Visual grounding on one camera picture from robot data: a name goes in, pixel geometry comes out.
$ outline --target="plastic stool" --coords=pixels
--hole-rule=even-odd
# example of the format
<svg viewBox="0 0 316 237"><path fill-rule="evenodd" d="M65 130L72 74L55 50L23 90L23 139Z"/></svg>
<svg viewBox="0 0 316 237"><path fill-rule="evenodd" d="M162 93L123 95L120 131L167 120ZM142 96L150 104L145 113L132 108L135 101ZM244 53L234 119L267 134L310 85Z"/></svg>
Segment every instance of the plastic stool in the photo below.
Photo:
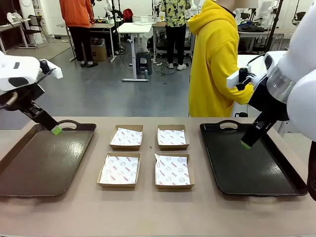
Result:
<svg viewBox="0 0 316 237"><path fill-rule="evenodd" d="M145 58L146 63L141 63L141 59ZM148 75L151 75L153 73L152 68L152 59L150 57L150 53L137 53L136 54L136 74L141 74L141 72L144 72L145 70L148 70Z"/></svg>

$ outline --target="yellow hoodie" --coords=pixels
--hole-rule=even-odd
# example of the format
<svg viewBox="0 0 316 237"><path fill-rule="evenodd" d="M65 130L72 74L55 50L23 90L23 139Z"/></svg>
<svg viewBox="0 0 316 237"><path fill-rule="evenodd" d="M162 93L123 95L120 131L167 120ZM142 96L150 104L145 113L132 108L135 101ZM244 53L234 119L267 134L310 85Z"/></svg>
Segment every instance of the yellow hoodie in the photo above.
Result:
<svg viewBox="0 0 316 237"><path fill-rule="evenodd" d="M226 78L238 70L239 35L234 17L211 0L189 22L196 42L190 79L189 110L192 117L230 117L234 101L247 104L253 86L230 89Z"/></svg>

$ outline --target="person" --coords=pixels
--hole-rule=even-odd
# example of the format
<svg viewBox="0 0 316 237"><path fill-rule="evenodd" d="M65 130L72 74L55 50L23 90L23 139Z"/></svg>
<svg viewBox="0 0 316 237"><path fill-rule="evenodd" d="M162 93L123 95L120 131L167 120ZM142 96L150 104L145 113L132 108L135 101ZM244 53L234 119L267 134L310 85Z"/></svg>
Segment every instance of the person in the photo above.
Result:
<svg viewBox="0 0 316 237"><path fill-rule="evenodd" d="M93 61L90 45L90 21L94 24L90 0L59 0L61 14L73 38L77 60L81 67L92 68L98 66ZM84 60L83 49L88 64Z"/></svg>
<svg viewBox="0 0 316 237"><path fill-rule="evenodd" d="M226 78L238 70L239 35L235 16L238 0L205 0L201 13L188 21L196 35L190 77L189 111L192 117L230 117L234 101L247 104L253 85L238 91Z"/></svg>
<svg viewBox="0 0 316 237"><path fill-rule="evenodd" d="M173 68L174 43L177 47L178 67L177 70L186 69L184 59L184 41L186 37L185 11L191 8L191 0L162 0L161 10L166 14L167 35L167 67Z"/></svg>

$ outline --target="orange jacket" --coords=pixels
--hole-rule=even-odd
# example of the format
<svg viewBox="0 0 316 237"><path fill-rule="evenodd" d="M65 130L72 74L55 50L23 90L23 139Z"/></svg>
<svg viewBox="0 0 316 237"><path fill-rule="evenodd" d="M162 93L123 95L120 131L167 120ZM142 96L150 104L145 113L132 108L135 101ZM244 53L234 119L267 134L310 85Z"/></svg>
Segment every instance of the orange jacket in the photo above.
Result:
<svg viewBox="0 0 316 237"><path fill-rule="evenodd" d="M90 28L93 18L90 0L59 0L61 14L68 27Z"/></svg>

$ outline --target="brown cardboard box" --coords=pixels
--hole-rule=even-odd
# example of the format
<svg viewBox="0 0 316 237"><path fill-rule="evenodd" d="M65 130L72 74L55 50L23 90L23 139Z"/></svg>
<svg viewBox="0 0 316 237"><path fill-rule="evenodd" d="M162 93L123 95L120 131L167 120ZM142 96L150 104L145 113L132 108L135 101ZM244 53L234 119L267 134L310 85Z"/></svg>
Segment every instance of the brown cardboard box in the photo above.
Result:
<svg viewBox="0 0 316 237"><path fill-rule="evenodd" d="M108 156L111 156L111 157L136 157L136 158L138 158L138 166L137 166L137 173L136 173L135 184L103 184L103 183L100 183L102 170L103 170L105 161L106 161ZM116 188L117 187L119 187L119 188L134 188L136 186L136 184L137 184L139 168L140 168L140 154L139 153L107 153L107 155L106 155L106 157L104 159L104 162L102 163L102 167L101 167L101 170L100 170L99 175L98 175L97 183L100 186L107 187L107 188L115 188L115 187Z"/></svg>
<svg viewBox="0 0 316 237"><path fill-rule="evenodd" d="M107 60L107 48L105 43L103 45L91 45L92 57L94 61L106 61Z"/></svg>
<svg viewBox="0 0 316 237"><path fill-rule="evenodd" d="M112 142L116 132L118 131L118 128L125 128L125 129L129 129L129 130L133 130L133 131L142 132L143 136L144 136L144 132L143 132L144 126L143 125L116 125L114 128L114 132L111 135L110 141L109 141L109 145L112 147L113 150L139 150L140 146L142 145L143 136L142 136L141 144L137 145L137 146L111 145L111 142Z"/></svg>
<svg viewBox="0 0 316 237"><path fill-rule="evenodd" d="M170 156L170 157L186 157L187 162L188 162L188 172L189 172L189 179L190 179L190 184L189 185L159 185L156 183L156 173L155 175L155 186L159 189L191 189L195 182L195 177L194 177L194 172L193 168L191 165L191 158L189 154L176 154L176 153L163 153L163 154L157 154L159 156Z"/></svg>
<svg viewBox="0 0 316 237"><path fill-rule="evenodd" d="M186 140L186 143L184 145L162 145L159 143L158 139L158 130L176 130L176 131L181 131L184 130L184 138ZM181 149L186 149L188 148L190 141L189 141L189 136L187 129L185 125L183 124L172 124L172 125L158 125L157 126L157 140L158 140L158 145L160 149L162 150L181 150Z"/></svg>

